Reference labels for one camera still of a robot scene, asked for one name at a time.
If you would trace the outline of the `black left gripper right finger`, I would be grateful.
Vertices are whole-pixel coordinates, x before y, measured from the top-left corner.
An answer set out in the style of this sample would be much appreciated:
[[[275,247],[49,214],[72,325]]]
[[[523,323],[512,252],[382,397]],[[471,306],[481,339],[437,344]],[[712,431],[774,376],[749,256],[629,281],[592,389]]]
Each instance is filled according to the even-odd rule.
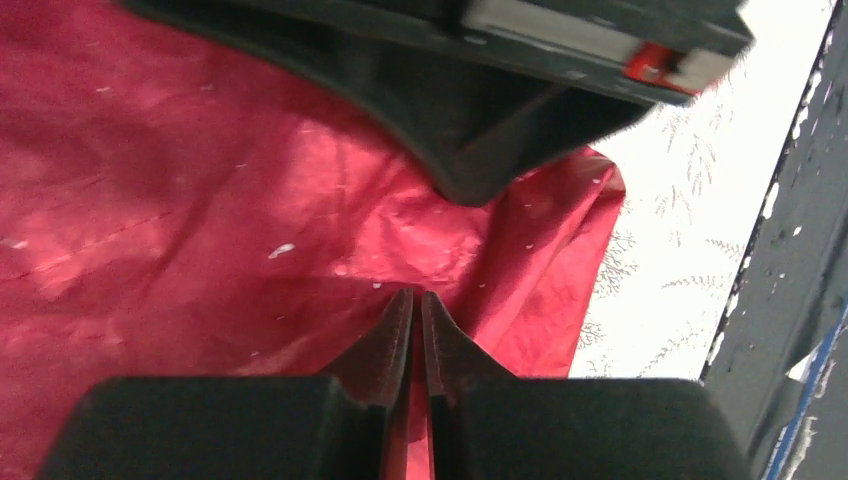
[[[422,297],[435,479],[748,479],[709,392],[681,379],[523,378]]]

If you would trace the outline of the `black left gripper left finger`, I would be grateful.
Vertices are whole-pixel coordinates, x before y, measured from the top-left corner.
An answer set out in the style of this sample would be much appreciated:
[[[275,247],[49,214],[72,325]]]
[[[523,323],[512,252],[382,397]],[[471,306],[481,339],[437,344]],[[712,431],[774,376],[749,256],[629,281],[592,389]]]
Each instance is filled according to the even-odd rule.
[[[77,402],[41,479],[401,479],[414,295],[308,376],[117,377]]]

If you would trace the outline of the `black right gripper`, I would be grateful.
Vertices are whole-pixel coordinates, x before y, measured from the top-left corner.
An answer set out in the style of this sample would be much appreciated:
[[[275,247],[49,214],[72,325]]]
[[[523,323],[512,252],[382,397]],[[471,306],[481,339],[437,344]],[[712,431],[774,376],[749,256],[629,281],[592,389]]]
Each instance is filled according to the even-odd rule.
[[[513,180],[682,105],[754,35],[737,1],[130,1],[351,101],[440,193],[480,206]]]

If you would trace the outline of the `dark red wrapping paper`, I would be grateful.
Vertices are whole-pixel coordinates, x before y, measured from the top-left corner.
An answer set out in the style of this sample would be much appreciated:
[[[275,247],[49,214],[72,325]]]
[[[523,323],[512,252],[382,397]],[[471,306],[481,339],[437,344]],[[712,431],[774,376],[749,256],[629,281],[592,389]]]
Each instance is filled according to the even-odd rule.
[[[343,99],[108,1],[1,5],[1,475],[119,375],[311,373],[403,285],[568,373],[625,197],[583,149],[445,201]]]

